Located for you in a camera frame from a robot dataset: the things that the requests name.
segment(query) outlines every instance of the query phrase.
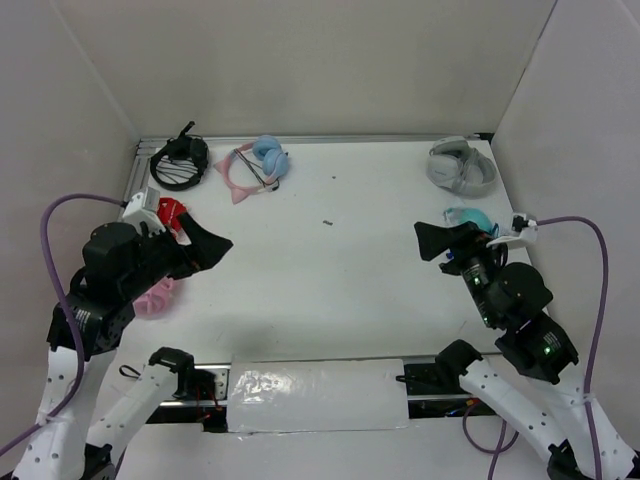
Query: pink cat ear headphones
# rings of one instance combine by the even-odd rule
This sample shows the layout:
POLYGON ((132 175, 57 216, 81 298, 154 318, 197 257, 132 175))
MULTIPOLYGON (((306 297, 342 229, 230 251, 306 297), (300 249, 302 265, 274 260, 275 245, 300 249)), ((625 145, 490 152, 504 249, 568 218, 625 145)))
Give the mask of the pink cat ear headphones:
POLYGON ((235 205, 249 195, 276 191, 280 186, 280 177, 283 177, 289 171, 289 157, 287 153, 282 150, 282 145, 280 145, 280 142, 275 137, 262 135, 255 142, 246 143, 229 152, 229 154, 224 157, 224 160, 216 163, 215 168, 222 175, 227 187, 231 189, 231 201, 235 205), (253 152, 257 161, 262 164, 262 171, 267 175, 267 178, 264 180, 253 168, 259 165, 251 162, 244 155, 244 152, 249 150, 253 152), (229 169, 231 168, 231 162, 236 158, 240 158, 247 165, 258 179, 258 182, 260 182, 260 185, 241 187, 231 181, 229 178, 229 169))

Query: black headphones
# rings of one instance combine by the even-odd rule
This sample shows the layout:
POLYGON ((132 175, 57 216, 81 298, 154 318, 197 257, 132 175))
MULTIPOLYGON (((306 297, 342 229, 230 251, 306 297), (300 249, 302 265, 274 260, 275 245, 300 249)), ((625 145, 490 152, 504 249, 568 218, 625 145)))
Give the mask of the black headphones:
POLYGON ((151 176, 160 186, 174 192, 195 187, 209 166, 209 148, 202 137, 187 135, 191 121, 178 138, 167 140, 149 162, 151 176))

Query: red object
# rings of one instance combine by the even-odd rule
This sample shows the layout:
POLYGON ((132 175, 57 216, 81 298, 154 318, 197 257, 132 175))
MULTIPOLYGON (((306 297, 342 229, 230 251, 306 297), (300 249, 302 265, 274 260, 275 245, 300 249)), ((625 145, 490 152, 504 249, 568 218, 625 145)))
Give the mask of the red object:
POLYGON ((163 225, 169 227, 174 232, 174 236, 180 233, 182 225, 178 221, 178 215, 185 213, 187 207, 171 197, 160 197, 158 203, 158 218, 163 225))

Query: white table surface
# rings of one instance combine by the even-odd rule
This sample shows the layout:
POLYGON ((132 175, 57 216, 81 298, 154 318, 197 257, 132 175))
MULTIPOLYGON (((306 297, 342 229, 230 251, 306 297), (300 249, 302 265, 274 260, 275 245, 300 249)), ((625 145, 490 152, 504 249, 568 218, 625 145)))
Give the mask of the white table surface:
MULTIPOLYGON (((239 143, 210 144, 214 161, 239 143)), ((472 144, 492 156, 486 142, 472 144)), ((141 366, 161 346, 184 349, 198 363, 427 355, 456 338, 495 351, 496 332, 484 327, 464 282, 418 254, 413 224, 443 224, 442 211, 459 204, 426 177, 430 145, 287 143, 292 169, 277 192, 233 206, 211 169, 196 188, 170 194, 235 246, 212 271, 185 280, 163 316, 127 328, 96 418, 130 387, 117 367, 141 366)), ((252 179, 243 166, 232 178, 252 179)), ((511 213, 501 181, 489 196, 465 204, 496 220, 511 213)), ((529 262, 524 250, 510 258, 529 262)), ((497 418, 472 422, 479 441, 496 442, 497 418)), ((131 443, 121 476, 484 478, 489 462, 467 443, 459 419, 412 421, 395 431, 252 436, 148 425, 131 443)), ((544 468, 519 441, 500 459, 495 478, 546 478, 544 468)))
MULTIPOLYGON (((286 143, 292 167, 280 189, 235 206, 213 168, 185 192, 150 178, 235 246, 184 280, 162 316, 134 320, 119 357, 142 363, 161 346, 197 363, 426 355, 456 338, 496 351, 464 282, 418 254, 413 224, 442 225, 459 202, 426 177, 431 143, 286 143)), ((211 143, 214 163, 238 145, 211 143)), ((472 145, 492 156, 487 142, 472 145)), ((253 177, 236 161, 232 179, 253 177)), ((495 219, 511 212, 500 180, 465 204, 495 219)), ((529 261, 523 249, 510 258, 529 261)))
MULTIPOLYGON (((490 448, 500 420, 472 418, 469 428, 490 448)), ((512 434, 508 429, 508 440, 512 434)), ((476 480, 487 478, 490 462, 465 440, 459 418, 418 420, 399 430, 280 435, 147 425, 131 442, 118 480, 476 480)), ((500 455, 494 480, 542 480, 545 469, 519 439, 500 455)))

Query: cat ear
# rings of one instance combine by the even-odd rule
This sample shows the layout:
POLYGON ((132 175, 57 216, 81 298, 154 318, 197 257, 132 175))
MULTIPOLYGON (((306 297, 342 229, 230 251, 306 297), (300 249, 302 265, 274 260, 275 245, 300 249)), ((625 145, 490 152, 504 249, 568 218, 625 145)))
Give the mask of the cat ear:
POLYGON ((251 195, 252 192, 247 192, 246 190, 241 190, 239 188, 231 189, 231 202, 236 205, 240 203, 242 200, 251 195))

